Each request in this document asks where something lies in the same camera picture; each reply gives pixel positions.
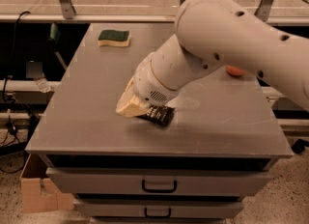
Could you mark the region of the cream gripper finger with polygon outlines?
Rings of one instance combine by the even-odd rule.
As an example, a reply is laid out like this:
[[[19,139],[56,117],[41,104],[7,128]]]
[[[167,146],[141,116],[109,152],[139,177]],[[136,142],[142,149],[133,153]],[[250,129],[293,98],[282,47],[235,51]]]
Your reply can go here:
[[[125,117],[141,116],[148,112],[149,104],[147,102],[128,102],[123,106],[116,108],[116,113]]]

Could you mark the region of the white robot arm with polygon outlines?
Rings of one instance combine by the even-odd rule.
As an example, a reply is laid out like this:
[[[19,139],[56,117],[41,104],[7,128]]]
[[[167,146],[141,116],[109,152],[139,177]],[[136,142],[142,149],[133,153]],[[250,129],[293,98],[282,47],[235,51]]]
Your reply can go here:
[[[144,115],[222,66],[256,75],[308,111],[308,55],[308,39],[269,26],[234,0],[185,0],[174,35],[138,65],[116,112]]]

